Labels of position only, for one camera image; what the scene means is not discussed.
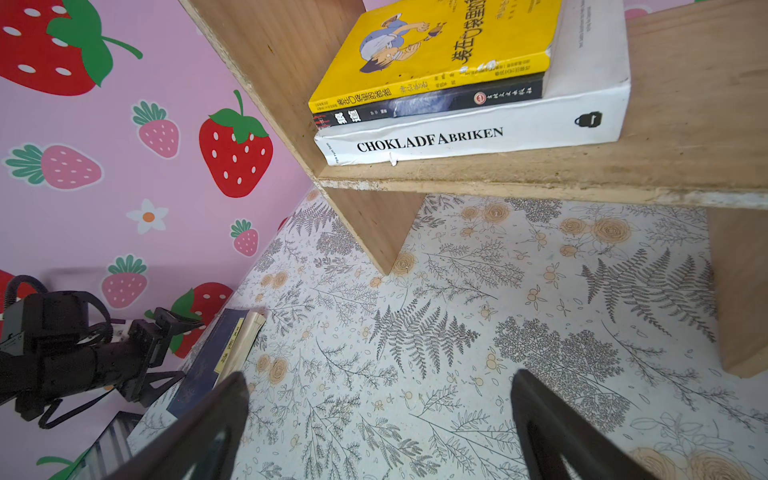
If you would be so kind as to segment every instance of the book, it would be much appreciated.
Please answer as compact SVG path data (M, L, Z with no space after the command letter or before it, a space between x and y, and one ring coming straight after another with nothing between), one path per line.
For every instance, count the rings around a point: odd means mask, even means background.
M243 369L246 358L250 353L250 349L253 346L253 342L256 340L256 335L264 326L266 319L264 315L257 312L249 312L243 325L240 327L240 331L237 333L237 338L232 341L230 345L224 350L219 364L214 369L219 374L219 378L216 380L214 386L218 385L221 381L227 378L232 372Z
M564 0L538 100L339 125L317 132L330 165L616 141L631 90L621 0Z
M402 0L360 15L310 98L324 111L546 71L561 0Z
M265 319L249 310L224 309L192 362L167 410L177 419L230 373L243 368Z
M434 114L441 111L457 111L474 107L510 104L516 101L541 98L544 74L486 81L481 84L463 85L410 95L393 100L375 101L354 108L324 111L314 115L318 128L334 127L359 121L380 118L400 118L410 115Z

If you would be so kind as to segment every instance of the strawberry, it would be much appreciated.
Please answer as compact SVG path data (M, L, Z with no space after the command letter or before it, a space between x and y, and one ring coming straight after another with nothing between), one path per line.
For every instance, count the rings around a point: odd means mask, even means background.
M277 227L277 233L280 233L280 231L283 230L283 227L286 226L286 223L288 223L288 220L290 220L291 218L293 218L293 215L291 215L290 217L283 218L283 221L280 222L280 225Z
M113 65L107 41L143 57L101 35L101 18L88 0L3 0L0 18L0 76L32 90L82 95L100 87Z
M214 317L219 310L227 303L227 299L232 295L232 289L221 283L203 283L193 289L190 289L184 295L180 296L170 308L170 311L187 318L200 320L206 326L214 321ZM144 312L147 318L153 318L151 310ZM187 358L192 346L203 334L204 327L176 335L170 341L171 352L179 358Z
M59 190L76 190L101 180L101 166L80 152L64 145L51 145L41 151L29 144L11 151L16 158L5 160L11 175L30 185L48 183Z
M0 299L5 296L5 289L8 287L8 282L10 282L14 276L15 275L11 275L8 272L0 270ZM37 293L37 291L35 291L35 289L29 286L27 283L22 283L18 286L18 291L16 292L16 300L20 300L27 295L32 295L33 293ZM5 311L4 305L4 302L0 302L0 336L2 335L2 314Z
M272 161L272 141L261 123L243 115L243 98L235 90L240 113L224 108L200 127L200 151L221 193L245 197Z
M173 158L179 152L179 127L165 119L165 110L157 104L152 107L142 101L134 105L134 123L140 125L139 140L154 153L163 158Z
M242 253L246 257L252 257L256 255L256 250L259 248L259 234L251 229L251 223L246 220L236 220L232 226L232 233L230 235L235 239L235 250Z
M147 288L147 277L141 275L147 271L140 258L134 262L134 256L118 257L107 271L110 276L101 282L101 292L112 308L125 308L136 300Z

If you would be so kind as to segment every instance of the black book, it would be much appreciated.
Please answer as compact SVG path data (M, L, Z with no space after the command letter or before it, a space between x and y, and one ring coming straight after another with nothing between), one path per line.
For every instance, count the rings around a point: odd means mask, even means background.
M380 118L491 107L541 98L543 84L544 74L537 73L324 111L314 114L314 119L318 128L326 128Z

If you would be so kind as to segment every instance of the pink wallpaper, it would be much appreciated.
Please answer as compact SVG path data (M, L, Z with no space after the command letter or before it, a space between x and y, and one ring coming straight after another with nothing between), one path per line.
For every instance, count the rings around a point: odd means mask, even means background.
M0 270L90 291L117 318L185 294L178 308L212 316L309 179L247 97L241 114L240 86L176 1L0 3ZM0 476L77 458L129 409L105 402L51 431L0 407Z

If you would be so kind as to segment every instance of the floor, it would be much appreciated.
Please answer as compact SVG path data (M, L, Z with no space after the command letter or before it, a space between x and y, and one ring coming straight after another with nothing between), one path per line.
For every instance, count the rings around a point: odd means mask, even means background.
M380 276L313 192L229 304L267 316L233 478L527 478L526 368L662 480L767 479L768 373L720 369L709 258L703 210L431 195Z

